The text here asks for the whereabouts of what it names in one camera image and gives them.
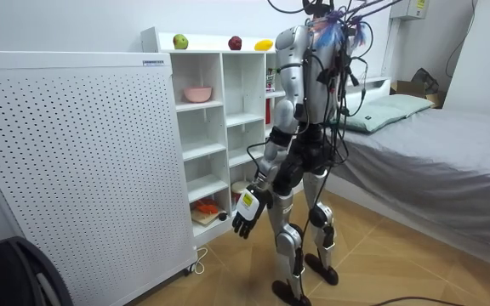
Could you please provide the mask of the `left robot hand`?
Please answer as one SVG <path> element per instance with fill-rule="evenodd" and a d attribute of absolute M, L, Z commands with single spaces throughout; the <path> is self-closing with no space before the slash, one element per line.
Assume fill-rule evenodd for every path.
<path fill-rule="evenodd" d="M 269 189 L 261 189 L 250 184 L 241 193 L 236 204 L 236 216 L 232 228 L 243 239 L 247 239 L 262 212 L 273 205 L 273 196 Z"/>

